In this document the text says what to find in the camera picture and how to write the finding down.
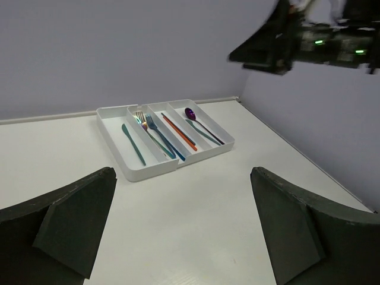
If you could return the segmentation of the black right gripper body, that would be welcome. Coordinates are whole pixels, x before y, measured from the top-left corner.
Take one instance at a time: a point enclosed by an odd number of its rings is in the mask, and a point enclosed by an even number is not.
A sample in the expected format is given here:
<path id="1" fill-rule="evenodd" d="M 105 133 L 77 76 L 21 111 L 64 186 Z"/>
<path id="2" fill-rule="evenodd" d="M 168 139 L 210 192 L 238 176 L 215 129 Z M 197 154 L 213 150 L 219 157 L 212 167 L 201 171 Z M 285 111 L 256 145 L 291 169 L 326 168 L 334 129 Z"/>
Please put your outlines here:
<path id="1" fill-rule="evenodd" d="M 379 69 L 379 1 L 331 1 L 332 23 L 309 21 L 313 1 L 278 1 L 266 22 L 229 55 L 244 69 L 284 75 L 294 62 Z"/>

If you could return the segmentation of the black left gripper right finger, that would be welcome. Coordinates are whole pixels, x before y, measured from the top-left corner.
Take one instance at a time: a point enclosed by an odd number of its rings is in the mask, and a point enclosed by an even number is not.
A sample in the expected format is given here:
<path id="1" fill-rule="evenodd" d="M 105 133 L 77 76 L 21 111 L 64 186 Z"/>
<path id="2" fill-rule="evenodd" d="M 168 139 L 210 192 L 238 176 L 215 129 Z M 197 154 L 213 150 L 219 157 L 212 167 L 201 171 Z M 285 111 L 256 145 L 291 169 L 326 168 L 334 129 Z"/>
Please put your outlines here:
<path id="1" fill-rule="evenodd" d="M 255 167 L 251 185 L 277 284 L 379 284 L 379 214 Z"/>

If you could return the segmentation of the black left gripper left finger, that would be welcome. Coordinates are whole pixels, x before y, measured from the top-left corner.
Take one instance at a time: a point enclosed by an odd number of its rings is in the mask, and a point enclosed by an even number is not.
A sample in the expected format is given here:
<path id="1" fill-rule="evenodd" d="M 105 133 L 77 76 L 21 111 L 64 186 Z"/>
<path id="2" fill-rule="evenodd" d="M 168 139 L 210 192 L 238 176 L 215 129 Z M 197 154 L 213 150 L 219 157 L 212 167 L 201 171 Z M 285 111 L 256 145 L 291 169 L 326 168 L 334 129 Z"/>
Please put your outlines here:
<path id="1" fill-rule="evenodd" d="M 1 284 L 83 284 L 89 279 L 116 189 L 104 167 L 1 209 Z"/>

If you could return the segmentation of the purple metal spoon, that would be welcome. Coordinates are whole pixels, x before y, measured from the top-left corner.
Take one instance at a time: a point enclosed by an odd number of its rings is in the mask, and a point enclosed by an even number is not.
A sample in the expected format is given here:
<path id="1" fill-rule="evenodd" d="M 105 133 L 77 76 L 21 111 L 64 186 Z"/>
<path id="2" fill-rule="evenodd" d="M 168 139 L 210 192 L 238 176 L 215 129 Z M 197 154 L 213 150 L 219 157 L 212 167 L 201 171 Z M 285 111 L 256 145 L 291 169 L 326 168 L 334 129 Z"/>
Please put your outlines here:
<path id="1" fill-rule="evenodd" d="M 219 139 L 217 136 L 215 136 L 204 124 L 202 124 L 200 121 L 197 120 L 197 117 L 194 113 L 194 111 L 188 107 L 185 108 L 185 115 L 188 117 L 188 119 L 197 122 L 200 124 L 214 139 L 216 139 L 220 144 L 224 145 L 224 142 Z"/>

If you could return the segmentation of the teal metal spoon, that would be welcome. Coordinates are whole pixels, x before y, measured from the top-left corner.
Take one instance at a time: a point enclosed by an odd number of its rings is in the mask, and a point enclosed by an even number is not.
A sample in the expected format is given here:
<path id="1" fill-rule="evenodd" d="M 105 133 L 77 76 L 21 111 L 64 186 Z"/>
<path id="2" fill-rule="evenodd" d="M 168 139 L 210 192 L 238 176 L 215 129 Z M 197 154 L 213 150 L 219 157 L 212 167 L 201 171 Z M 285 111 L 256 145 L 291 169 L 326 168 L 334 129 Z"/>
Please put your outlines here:
<path id="1" fill-rule="evenodd" d="M 212 138 L 211 136 L 207 135 L 207 134 L 206 134 L 205 132 L 203 132 L 202 130 L 198 129 L 198 128 L 194 125 L 194 123 L 193 123 L 191 120 L 189 120 L 189 119 L 185 119 L 185 121 L 186 121 L 188 124 L 190 124 L 190 126 L 192 126 L 193 129 L 197 131 L 197 133 L 199 133 L 199 134 L 202 135 L 203 137 L 207 138 L 207 139 L 210 140 L 211 142 L 213 142 L 213 143 L 215 143 L 215 144 L 217 144 L 217 145 L 221 145 L 221 144 L 220 144 L 218 141 L 216 141 L 214 138 Z"/>

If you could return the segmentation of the orange chopstick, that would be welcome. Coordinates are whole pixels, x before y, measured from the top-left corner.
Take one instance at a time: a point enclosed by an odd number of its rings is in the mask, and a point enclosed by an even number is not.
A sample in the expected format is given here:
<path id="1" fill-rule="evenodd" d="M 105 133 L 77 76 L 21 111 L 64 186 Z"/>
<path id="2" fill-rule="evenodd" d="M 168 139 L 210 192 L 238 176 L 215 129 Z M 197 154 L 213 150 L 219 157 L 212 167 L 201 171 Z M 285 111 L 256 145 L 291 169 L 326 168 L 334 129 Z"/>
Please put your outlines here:
<path id="1" fill-rule="evenodd" d="M 184 132 L 182 132 L 166 115 L 161 114 L 164 120 L 178 133 L 178 135 L 194 150 L 198 151 L 195 144 L 190 140 Z"/>

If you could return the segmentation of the dark chopstick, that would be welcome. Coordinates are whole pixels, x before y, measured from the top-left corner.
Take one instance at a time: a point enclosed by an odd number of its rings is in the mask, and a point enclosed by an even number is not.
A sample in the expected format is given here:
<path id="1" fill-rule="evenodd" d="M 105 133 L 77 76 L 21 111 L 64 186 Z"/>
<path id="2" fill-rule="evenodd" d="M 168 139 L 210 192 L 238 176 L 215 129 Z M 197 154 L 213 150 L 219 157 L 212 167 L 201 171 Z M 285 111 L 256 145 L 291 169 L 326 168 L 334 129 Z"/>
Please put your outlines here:
<path id="1" fill-rule="evenodd" d="M 190 139 L 178 126 L 176 126 L 164 113 L 161 113 L 164 120 L 188 143 L 196 146 L 196 143 Z"/>

